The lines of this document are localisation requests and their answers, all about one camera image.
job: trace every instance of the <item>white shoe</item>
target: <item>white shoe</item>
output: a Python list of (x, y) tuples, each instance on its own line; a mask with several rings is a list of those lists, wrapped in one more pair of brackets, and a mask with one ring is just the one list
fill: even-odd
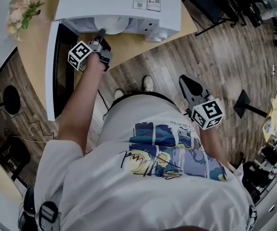
[(153, 91), (153, 80), (150, 76), (145, 76), (143, 80), (144, 91)]
[(115, 100), (117, 100), (118, 98), (121, 98), (122, 96), (124, 96), (123, 91), (121, 91), (121, 90), (115, 91)]

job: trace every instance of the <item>black stand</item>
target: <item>black stand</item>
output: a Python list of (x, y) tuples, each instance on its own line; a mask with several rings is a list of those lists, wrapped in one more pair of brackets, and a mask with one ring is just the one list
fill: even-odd
[(236, 113), (238, 114), (238, 116), (240, 118), (243, 117), (244, 112), (246, 109), (251, 110), (252, 112), (262, 116), (262, 117), (267, 117), (267, 113), (264, 111), (261, 111), (253, 106), (250, 106), (249, 104), (251, 103), (248, 95), (246, 94), (245, 90), (242, 90), (238, 101), (236, 102), (235, 106), (234, 106), (234, 110), (236, 111)]
[(21, 107), (21, 101), (19, 99), (19, 94), (14, 86), (7, 86), (3, 92), (3, 102), (0, 103), (0, 107), (4, 106), (6, 111), (15, 115), (18, 113)]

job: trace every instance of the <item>microwave door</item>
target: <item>microwave door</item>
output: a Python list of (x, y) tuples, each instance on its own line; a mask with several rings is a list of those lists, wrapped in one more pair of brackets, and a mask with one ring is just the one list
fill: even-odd
[(63, 111), (75, 87), (75, 69), (67, 62), (68, 52), (78, 35), (59, 22), (53, 22), (46, 56), (46, 103), (48, 120)]

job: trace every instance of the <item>label sticker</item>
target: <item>label sticker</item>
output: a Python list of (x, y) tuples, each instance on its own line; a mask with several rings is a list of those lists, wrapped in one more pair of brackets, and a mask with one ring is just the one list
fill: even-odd
[(161, 0), (148, 0), (147, 9), (161, 12)]
[(133, 0), (133, 9), (146, 10), (147, 0)]

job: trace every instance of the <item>artificial flower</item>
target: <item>artificial flower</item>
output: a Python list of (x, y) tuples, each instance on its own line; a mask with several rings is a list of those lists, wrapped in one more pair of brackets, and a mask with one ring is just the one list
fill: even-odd
[(23, 24), (21, 24), (20, 22), (16, 23), (15, 27), (16, 29), (20, 29), (22, 27)]
[(29, 6), (29, 5), (31, 4), (31, 0), (24, 0), (24, 1), (23, 1), (23, 4), (25, 4), (25, 5), (28, 5), (28, 6)]
[(17, 41), (22, 41), (21, 37), (19, 36), (19, 33), (16, 35)]
[(12, 12), (12, 14), (10, 14), (10, 20), (15, 23), (18, 21), (22, 21), (23, 20), (23, 11), (20, 9), (16, 9)]
[(29, 6), (28, 5), (25, 5), (25, 4), (21, 4), (18, 9), (24, 14), (27, 12), (27, 10), (29, 9)]
[(13, 25), (9, 25), (7, 26), (7, 31), (11, 34), (15, 34), (16, 33), (16, 29)]
[(18, 9), (19, 5), (21, 5), (21, 4), (19, 2), (16, 2), (15, 4), (10, 4), (10, 8)]
[(8, 23), (11, 23), (11, 19), (10, 19), (10, 10), (8, 10), (8, 13), (7, 13), (7, 24)]

